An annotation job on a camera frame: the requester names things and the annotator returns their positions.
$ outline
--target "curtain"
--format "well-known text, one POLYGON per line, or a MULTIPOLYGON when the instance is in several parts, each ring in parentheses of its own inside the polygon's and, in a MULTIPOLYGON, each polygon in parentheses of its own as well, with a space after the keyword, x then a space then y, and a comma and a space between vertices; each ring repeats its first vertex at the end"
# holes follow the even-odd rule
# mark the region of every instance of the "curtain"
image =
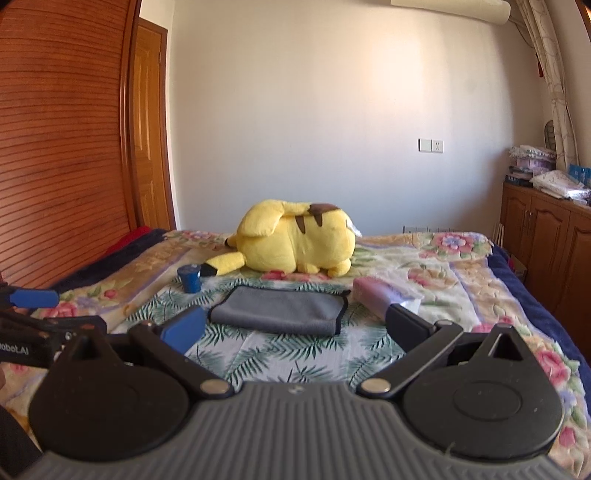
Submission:
POLYGON ((550 91, 552 117, 556 135, 556 167, 568 171, 569 165, 579 164, 573 123, 566 103, 564 66, 558 39, 544 0, 517 0, 519 10, 534 41, 544 78, 550 91))

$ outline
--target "navy blue blanket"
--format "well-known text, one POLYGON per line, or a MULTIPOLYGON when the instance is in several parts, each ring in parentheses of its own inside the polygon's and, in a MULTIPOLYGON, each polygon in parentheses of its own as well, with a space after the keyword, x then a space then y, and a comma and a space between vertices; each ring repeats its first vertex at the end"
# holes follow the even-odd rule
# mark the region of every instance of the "navy blue blanket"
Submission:
POLYGON ((74 288, 90 287, 138 258, 148 248, 160 243, 164 240, 166 232, 161 228, 152 230, 107 257, 77 270, 72 275, 53 284, 50 288, 61 294, 65 291, 74 290, 74 288))
POLYGON ((585 361, 585 358, 574 344, 572 338, 566 332, 564 327, 556 320, 540 302, 538 302, 530 292, 527 291, 523 283, 509 268, 506 253, 498 247, 493 248, 493 254, 488 257, 488 266, 493 273, 502 282, 507 285, 511 294, 521 303, 523 311, 530 322, 543 333, 552 337, 558 342, 564 354, 571 360, 581 362, 579 374, 585 388, 585 400, 587 407, 591 411, 589 399, 591 398, 591 368, 585 361))

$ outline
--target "wooden slats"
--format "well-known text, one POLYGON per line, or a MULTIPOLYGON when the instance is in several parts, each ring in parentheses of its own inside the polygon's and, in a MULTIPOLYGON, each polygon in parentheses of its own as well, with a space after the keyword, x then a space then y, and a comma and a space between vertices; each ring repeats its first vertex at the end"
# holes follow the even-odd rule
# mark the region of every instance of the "wooden slats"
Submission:
POLYGON ((122 65, 133 0, 12 0, 0 22, 0 271, 47 286, 129 232, 122 65))

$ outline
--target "black circular plate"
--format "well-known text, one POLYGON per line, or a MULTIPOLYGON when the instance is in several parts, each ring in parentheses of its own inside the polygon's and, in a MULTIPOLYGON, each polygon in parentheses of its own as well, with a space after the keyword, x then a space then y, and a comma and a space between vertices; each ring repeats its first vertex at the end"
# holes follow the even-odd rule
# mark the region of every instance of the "black circular plate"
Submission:
POLYGON ((48 375, 29 409, 43 450, 85 461, 139 455, 175 433, 189 410, 185 389, 159 371, 101 362, 48 375))
POLYGON ((471 459, 546 452, 561 426, 560 397, 535 361, 528 374, 525 362, 487 360, 421 375, 402 399, 410 425, 440 450, 471 459))

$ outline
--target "blue cup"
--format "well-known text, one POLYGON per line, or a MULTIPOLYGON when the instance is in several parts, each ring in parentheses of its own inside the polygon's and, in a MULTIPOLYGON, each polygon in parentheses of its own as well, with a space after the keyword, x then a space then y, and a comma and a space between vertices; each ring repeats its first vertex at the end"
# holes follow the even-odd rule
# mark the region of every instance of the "blue cup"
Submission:
POLYGON ((181 277, 185 293, 197 293, 201 291, 201 265, 183 265, 177 270, 181 277))

